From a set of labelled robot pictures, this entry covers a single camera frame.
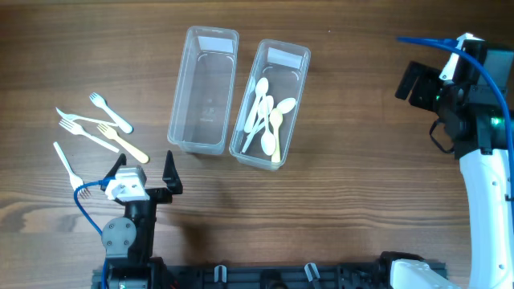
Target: green led light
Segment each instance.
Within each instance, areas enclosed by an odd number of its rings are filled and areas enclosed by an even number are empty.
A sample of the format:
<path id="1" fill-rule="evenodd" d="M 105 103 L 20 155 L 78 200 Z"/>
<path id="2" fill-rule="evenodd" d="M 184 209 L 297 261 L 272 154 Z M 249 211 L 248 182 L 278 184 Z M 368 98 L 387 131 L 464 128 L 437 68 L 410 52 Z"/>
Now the green led light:
<path id="1" fill-rule="evenodd" d="M 504 122 L 503 118 L 499 118 L 499 117 L 492 117 L 491 118 L 491 124 L 492 125 L 498 125 L 498 124 L 500 124 L 502 122 Z"/>

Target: clear plastic container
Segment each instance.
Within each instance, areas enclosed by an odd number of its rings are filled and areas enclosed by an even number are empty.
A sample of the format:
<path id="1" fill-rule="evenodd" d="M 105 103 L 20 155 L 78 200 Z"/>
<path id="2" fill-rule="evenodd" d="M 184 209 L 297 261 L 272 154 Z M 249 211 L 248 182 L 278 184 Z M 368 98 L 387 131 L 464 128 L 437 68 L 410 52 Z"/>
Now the clear plastic container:
<path id="1" fill-rule="evenodd" d="M 310 58 L 311 51 L 307 47 L 270 39 L 264 39 L 259 44 L 230 142 L 230 154 L 240 163 L 269 170 L 277 170 L 285 163 L 300 109 Z M 268 80 L 267 96 L 273 96 L 274 108 L 282 100 L 290 97 L 296 99 L 296 106 L 283 115 L 283 122 L 279 128 L 280 162 L 271 162 L 271 157 L 263 152 L 260 139 L 264 129 L 254 135 L 247 151 L 242 153 L 248 135 L 244 132 L 244 124 L 255 100 L 255 84 L 262 77 Z"/>
<path id="2" fill-rule="evenodd" d="M 239 35 L 192 26 L 177 79 L 168 140 L 190 153 L 221 154 L 234 91 Z"/>

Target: wooden table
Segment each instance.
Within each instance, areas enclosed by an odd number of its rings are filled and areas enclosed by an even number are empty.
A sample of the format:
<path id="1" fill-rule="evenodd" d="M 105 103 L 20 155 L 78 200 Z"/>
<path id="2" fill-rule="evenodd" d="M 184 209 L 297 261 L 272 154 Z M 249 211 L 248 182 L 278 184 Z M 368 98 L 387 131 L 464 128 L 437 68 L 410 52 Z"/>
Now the wooden table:
<path id="1" fill-rule="evenodd" d="M 335 264 L 400 250 L 446 262 L 450 279 L 467 284 L 469 215 L 458 162 L 430 142 L 436 116 L 394 98 L 410 60 L 442 67 L 448 54 L 395 37 L 470 31 L 514 46 L 512 2 L 16 3 L 23 5 L 0 6 L 0 288 L 88 288 L 104 260 L 52 146 L 60 143 L 85 181 L 114 164 L 118 155 L 57 125 L 55 107 L 107 119 L 91 92 L 133 124 L 125 137 L 151 157 L 147 186 L 163 184 L 166 151 L 174 153 L 184 194 L 159 206 L 154 246 L 167 264 Z M 241 165 L 228 149 L 194 155 L 167 141 L 193 25 L 240 35 L 229 141 L 258 43 L 311 50 L 288 161 L 278 172 Z M 92 192 L 83 204 L 100 227 L 123 214 Z"/>

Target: cable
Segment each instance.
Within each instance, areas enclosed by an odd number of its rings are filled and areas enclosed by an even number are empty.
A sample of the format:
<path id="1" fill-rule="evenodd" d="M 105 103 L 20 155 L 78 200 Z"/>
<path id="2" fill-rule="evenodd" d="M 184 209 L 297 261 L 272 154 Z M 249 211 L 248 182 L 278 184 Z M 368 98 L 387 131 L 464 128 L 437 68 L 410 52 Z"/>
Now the cable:
<path id="1" fill-rule="evenodd" d="M 102 237 L 102 230 L 101 230 L 101 228 L 98 227 L 98 225 L 95 223 L 95 221 L 93 221 L 93 219 L 91 219 L 91 217 L 89 217 L 88 212 L 86 212 L 86 210 L 84 210 L 84 208 L 80 204 L 79 191 L 82 189 L 86 189 L 87 187 L 94 186 L 94 185 L 108 185 L 108 183 L 112 179 L 113 178 L 108 177 L 108 178 L 105 178 L 104 180 L 92 181 L 87 184 L 83 184 L 83 185 L 79 186 L 73 192 L 73 199 L 75 200 L 75 204 L 77 205 L 77 207 L 79 207 L 79 210 L 82 212 L 84 217 L 86 217 L 86 219 L 89 221 L 89 223 L 95 228 L 95 230 L 98 232 L 98 234 L 100 234 L 100 237 Z M 107 259 L 105 259 L 104 266 L 102 267 L 102 289 L 107 289 L 107 283 L 105 282 L 106 275 L 107 275 Z"/>
<path id="2" fill-rule="evenodd" d="M 511 116 L 508 110 L 507 102 L 505 101 L 500 89 L 496 85 L 495 81 L 492 79 L 489 72 L 480 64 L 475 58 L 469 55 L 467 52 L 462 51 L 460 49 L 455 48 L 454 46 L 449 46 L 455 44 L 454 39 L 422 39 L 422 38 L 411 38 L 411 37 L 398 37 L 398 41 L 404 43 L 412 43 L 418 45 L 424 45 L 428 47 L 438 48 L 444 51 L 449 51 L 457 54 L 458 56 L 467 60 L 471 65 L 473 65 L 485 79 L 487 84 L 494 92 L 496 100 L 500 104 L 501 111 L 504 115 L 505 119 L 505 133 L 507 134 L 507 150 L 508 150 L 508 170 L 512 180 L 512 169 L 514 168 L 514 144 L 512 143 L 512 126 L 511 126 Z M 514 185 L 511 185 L 511 197 L 514 197 Z M 514 215 L 514 201 L 511 201 L 511 211 Z"/>

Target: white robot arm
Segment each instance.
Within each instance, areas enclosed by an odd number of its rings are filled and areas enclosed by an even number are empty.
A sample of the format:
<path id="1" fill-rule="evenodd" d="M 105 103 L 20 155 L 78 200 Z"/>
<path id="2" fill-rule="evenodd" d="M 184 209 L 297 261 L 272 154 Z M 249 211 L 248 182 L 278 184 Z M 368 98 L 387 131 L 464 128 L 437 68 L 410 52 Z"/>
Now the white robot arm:
<path id="1" fill-rule="evenodd" d="M 506 97 L 506 83 L 514 52 L 463 35 L 459 45 L 489 70 Z M 432 141 L 445 153 L 454 153 L 466 184 L 471 227 L 469 288 L 514 288 L 514 228 L 511 180 L 503 114 L 482 76 L 452 55 L 443 71 L 411 63 L 396 97 L 437 113 L 430 130 Z M 431 136 L 438 124 L 454 147 L 444 149 Z M 402 288 L 456 288 L 424 262 L 399 259 L 391 264 L 390 286 Z"/>

